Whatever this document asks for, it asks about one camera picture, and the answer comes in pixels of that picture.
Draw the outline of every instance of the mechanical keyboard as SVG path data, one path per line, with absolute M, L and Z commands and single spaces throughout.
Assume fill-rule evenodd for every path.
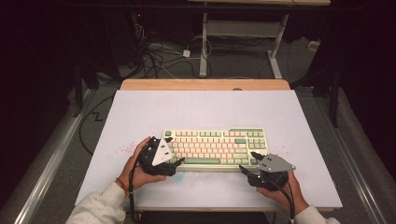
M 257 171 L 258 162 L 250 152 L 268 153 L 262 128 L 165 130 L 163 137 L 172 137 L 168 142 L 172 159 L 168 162 L 185 158 L 178 170 L 240 172 L 241 164 L 250 171 Z

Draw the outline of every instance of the white sleeve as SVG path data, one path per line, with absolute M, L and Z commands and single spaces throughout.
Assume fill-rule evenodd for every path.
M 95 192 L 85 196 L 76 205 L 66 224 L 74 223 L 111 223 L 123 221 L 125 212 L 122 209 L 124 191 L 115 182 L 102 193 Z
M 340 222 L 333 217 L 324 218 L 318 209 L 312 205 L 297 214 L 294 217 L 294 221 L 297 224 L 340 224 Z

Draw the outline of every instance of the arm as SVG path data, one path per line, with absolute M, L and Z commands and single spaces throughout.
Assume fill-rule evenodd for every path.
M 292 193 L 294 200 L 294 211 L 296 214 L 294 220 L 297 224 L 339 224 L 336 219 L 326 219 L 320 214 L 316 207 L 312 205 L 309 206 L 301 192 L 300 183 L 296 179 L 294 172 L 288 171 L 288 176 L 289 184 L 285 185 L 283 190 L 285 190 L 290 197 Z M 265 188 L 256 188 L 256 191 L 263 196 L 278 202 L 286 210 L 290 210 L 288 200 L 279 190 L 269 191 Z
M 67 224 L 72 223 L 116 223 L 125 219 L 125 212 L 122 209 L 125 200 L 123 189 L 129 188 L 129 173 L 131 172 L 137 155 L 143 146 L 149 142 L 150 137 L 143 140 L 125 163 L 119 176 L 119 181 L 111 183 L 102 193 L 95 192 L 87 195 L 73 210 Z M 139 189 L 147 183 L 154 183 L 165 180 L 164 175 L 148 175 L 140 167 L 134 171 L 133 186 Z

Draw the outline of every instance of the green space bar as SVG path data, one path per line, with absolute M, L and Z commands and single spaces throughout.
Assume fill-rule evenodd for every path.
M 186 158 L 184 164 L 220 164 L 220 159 L 192 159 Z

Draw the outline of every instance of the red bracelet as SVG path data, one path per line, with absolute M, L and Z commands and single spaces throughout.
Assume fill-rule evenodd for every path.
M 122 181 L 119 180 L 118 177 L 116 178 L 116 183 L 119 183 L 120 186 L 121 186 L 121 188 L 124 190 L 124 192 L 125 192 L 125 198 L 129 198 L 129 191 L 128 191 L 128 189 L 127 189 L 126 186 L 122 183 Z

